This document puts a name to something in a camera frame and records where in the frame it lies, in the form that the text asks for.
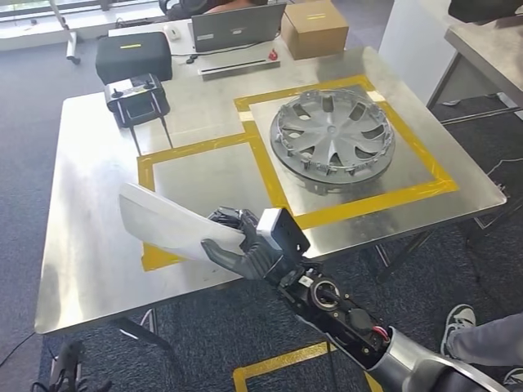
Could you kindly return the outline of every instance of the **cardboard box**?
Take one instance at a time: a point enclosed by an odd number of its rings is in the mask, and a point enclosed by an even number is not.
[[[281,38],[294,60],[343,52],[348,24],[329,0],[288,5]]]

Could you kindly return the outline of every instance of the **yellow tape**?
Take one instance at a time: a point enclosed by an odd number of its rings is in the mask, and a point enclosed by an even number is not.
[[[229,145],[237,145],[245,143],[249,138],[252,138],[252,135],[239,133],[237,135],[219,137],[217,139],[206,140],[193,143],[192,145],[184,145],[183,147],[177,147],[174,149],[168,149],[157,153],[143,155],[137,159],[138,183],[146,188],[154,190],[154,172],[152,170],[152,165],[155,163],[169,161],[176,158],[183,158],[193,154],[200,154],[212,149],[227,147]],[[261,157],[258,159],[260,159],[263,164],[263,154],[259,155]],[[180,259],[179,256],[162,251],[152,245],[147,243],[143,244],[142,266],[143,267],[144,271],[157,270],[158,268],[163,268],[168,265],[179,263],[183,260],[183,259]]]
[[[120,49],[133,49],[134,47],[141,47],[141,43],[133,43],[131,45],[123,45],[122,47],[120,47]]]
[[[294,219],[301,229],[305,230],[337,221],[344,221],[386,208],[398,207],[402,204],[416,202],[457,189],[457,187],[453,181],[441,182],[437,180],[414,185],[410,188],[394,190],[386,194],[379,194],[371,198],[362,198],[350,203],[325,207],[321,210],[295,216]]]
[[[326,18],[326,15],[325,14],[315,14],[315,15],[307,16],[308,20],[323,19],[323,18]]]
[[[367,91],[369,97],[383,109],[397,134],[407,142],[432,176],[433,181],[414,185],[404,189],[398,189],[386,194],[380,194],[371,198],[352,201],[349,203],[322,208],[318,211],[308,212],[295,216],[302,229],[309,229],[320,225],[328,225],[337,221],[343,221],[382,211],[387,208],[397,207],[403,204],[429,198],[446,192],[458,189],[451,176],[447,174],[438,161],[432,157],[420,140],[414,135],[408,125],[398,116],[392,106],[377,91],[365,75],[356,75],[349,78],[321,82],[308,86],[293,87],[280,91],[271,91],[254,96],[244,96],[235,100],[238,115],[242,121],[244,133],[218,137],[192,145],[185,145],[174,149],[168,149],[152,153],[138,158],[138,177],[141,185],[154,190],[152,165],[171,159],[183,158],[192,154],[201,154],[213,149],[220,149],[229,145],[249,143],[251,147],[258,170],[263,180],[271,203],[275,207],[286,207],[292,212],[285,192],[281,187],[275,169],[269,156],[265,143],[262,139],[254,118],[251,111],[251,105],[270,100],[279,100],[286,97],[297,96],[308,90],[333,90],[337,88],[359,85]],[[177,262],[176,256],[162,253],[153,247],[144,247],[143,264],[145,270],[153,270],[162,266]]]
[[[337,349],[334,345],[331,345],[331,350],[336,351]],[[303,349],[266,359],[265,361],[254,363],[246,367],[238,367],[232,372],[232,381],[235,383],[235,392],[248,392],[247,388],[247,380],[249,378],[287,368],[288,366],[304,362],[325,354],[327,354],[327,343],[324,341],[317,345],[310,345]],[[380,384],[374,381],[368,373],[365,372],[365,374],[372,392],[383,392]]]
[[[314,212],[308,212],[300,216],[295,216],[296,221],[301,229],[309,229],[312,227],[328,225],[329,223],[334,223],[337,221],[344,221],[346,219],[350,219],[355,216],[382,211],[387,208],[397,207],[402,204],[411,203],[424,198],[435,196],[437,194],[452,192],[458,189],[457,185],[454,182],[451,177],[448,176],[441,166],[439,165],[439,163],[438,163],[427,149],[426,149],[420,140],[414,135],[408,125],[405,124],[405,122],[394,111],[394,109],[392,109],[390,105],[386,102],[383,96],[377,91],[374,86],[372,85],[372,83],[364,75],[332,80],[309,86],[289,88],[281,91],[272,91],[255,96],[245,96],[235,100],[235,104],[236,106],[236,110],[240,114],[241,118],[247,118],[248,113],[251,112],[250,105],[253,104],[296,96],[309,90],[331,90],[354,86],[356,84],[364,88],[368,93],[371,99],[376,101],[378,105],[383,109],[387,118],[393,125],[393,127],[401,137],[403,137],[414,153],[416,153],[416,155],[417,155],[421,162],[423,163],[423,165],[434,177],[435,180],[405,189],[395,190],[386,194],[377,195],[371,198],[365,198],[345,204],[326,207]],[[262,140],[262,137],[260,135],[256,122],[243,122],[243,125],[246,133],[253,135],[257,134],[257,140]],[[272,165],[272,163],[259,163],[258,169],[260,170],[261,177],[265,182],[266,187],[269,192],[271,200],[274,199],[281,201],[285,197],[285,192],[279,183],[279,180],[278,178],[275,179],[272,175],[274,167]]]
[[[383,392],[381,385],[378,384],[377,381],[372,378],[369,373],[365,372],[367,382],[369,383],[369,387],[372,392]]]

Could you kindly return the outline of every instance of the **gray pants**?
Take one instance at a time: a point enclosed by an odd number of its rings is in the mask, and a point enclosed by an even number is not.
[[[453,332],[447,347],[466,363],[523,367],[523,313]]]

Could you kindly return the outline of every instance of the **red clip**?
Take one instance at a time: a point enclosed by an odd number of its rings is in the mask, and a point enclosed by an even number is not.
[[[275,61],[278,59],[278,53],[276,53],[275,50],[272,49],[270,53],[269,53],[269,59],[272,61]]]

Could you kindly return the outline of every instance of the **laptop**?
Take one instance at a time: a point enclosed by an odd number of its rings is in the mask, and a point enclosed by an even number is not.
[[[196,52],[272,41],[278,31],[286,5],[270,4],[192,16],[189,30]]]

